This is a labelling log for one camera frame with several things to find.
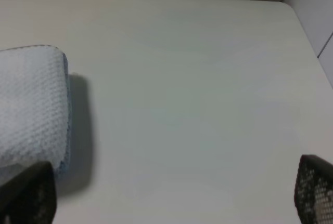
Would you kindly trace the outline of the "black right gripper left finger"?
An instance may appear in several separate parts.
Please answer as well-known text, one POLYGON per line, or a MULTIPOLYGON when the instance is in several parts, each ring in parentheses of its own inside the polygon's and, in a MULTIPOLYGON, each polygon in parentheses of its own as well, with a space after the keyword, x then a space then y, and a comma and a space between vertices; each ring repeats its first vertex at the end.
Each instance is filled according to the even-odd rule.
POLYGON ((1 185, 1 223, 52 223, 56 210, 50 162, 37 162, 1 185))

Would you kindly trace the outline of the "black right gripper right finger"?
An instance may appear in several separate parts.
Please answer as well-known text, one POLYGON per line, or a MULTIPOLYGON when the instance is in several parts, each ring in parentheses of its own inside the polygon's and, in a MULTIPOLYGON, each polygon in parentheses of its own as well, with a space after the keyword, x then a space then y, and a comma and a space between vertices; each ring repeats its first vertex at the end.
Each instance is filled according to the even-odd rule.
POLYGON ((332 164, 317 155, 302 155, 294 188, 301 223, 332 224, 332 164))

